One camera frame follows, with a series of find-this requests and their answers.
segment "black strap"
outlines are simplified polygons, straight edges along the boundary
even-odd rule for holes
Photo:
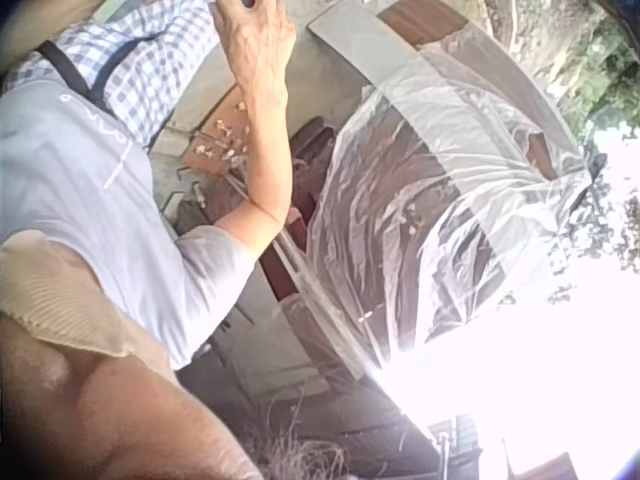
[[[38,52],[46,58],[58,71],[67,86],[89,100],[89,86],[78,69],[58,46],[51,40],[45,41],[38,47]]]
[[[141,43],[147,42],[150,40],[154,40],[160,36],[160,34],[152,35],[150,37],[145,38],[136,38],[125,43],[121,46],[116,53],[114,53],[111,58],[107,60],[107,63],[100,69],[98,75],[96,77],[95,82],[93,83],[93,88],[89,88],[85,79],[80,75],[77,67],[73,64],[69,57],[58,48],[58,46],[53,43],[51,40],[45,41],[40,47],[38,47],[37,51],[53,65],[53,67],[58,71],[62,79],[65,81],[67,86],[73,90],[78,95],[84,97],[90,103],[98,107],[103,112],[108,113],[113,118],[116,118],[116,115],[113,113],[111,108],[107,105],[107,102],[104,98],[104,91],[107,87],[107,82],[111,75],[118,68],[128,56],[133,52],[133,50]],[[148,149],[151,150],[153,145],[155,144],[160,132],[164,129],[164,127],[169,122],[169,118],[171,114],[167,116],[162,127],[156,134],[153,136],[151,141],[149,142]]]

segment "wooden board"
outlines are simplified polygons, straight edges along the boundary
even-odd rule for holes
[[[184,164],[214,175],[249,156],[249,117],[236,85],[224,96],[182,156]]]
[[[469,23],[456,10],[437,0],[401,0],[378,18],[414,48],[438,42]]]

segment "clear plastic sheet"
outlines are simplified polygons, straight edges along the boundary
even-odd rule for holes
[[[589,185],[529,79],[505,93],[456,59],[473,64],[477,41],[469,28],[427,47],[364,101],[309,228],[312,272],[382,364],[530,282]],[[507,99],[517,88],[541,124]]]

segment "small object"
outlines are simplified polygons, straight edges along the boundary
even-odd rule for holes
[[[198,201],[198,205],[200,205],[200,208],[207,208],[207,198],[204,196],[204,192],[202,191],[200,182],[195,182],[193,184],[193,193],[196,194],[196,200]]]
[[[233,148],[230,148],[229,150],[224,152],[224,155],[222,156],[222,159],[223,160],[228,160],[228,159],[232,158],[235,154],[236,154],[236,151]]]

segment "foliage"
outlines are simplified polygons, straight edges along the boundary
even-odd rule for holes
[[[606,18],[583,35],[561,75],[579,78],[561,104],[566,105],[569,128],[580,140],[586,140],[589,120],[599,128],[618,127],[623,121],[640,126],[638,59],[613,19]]]

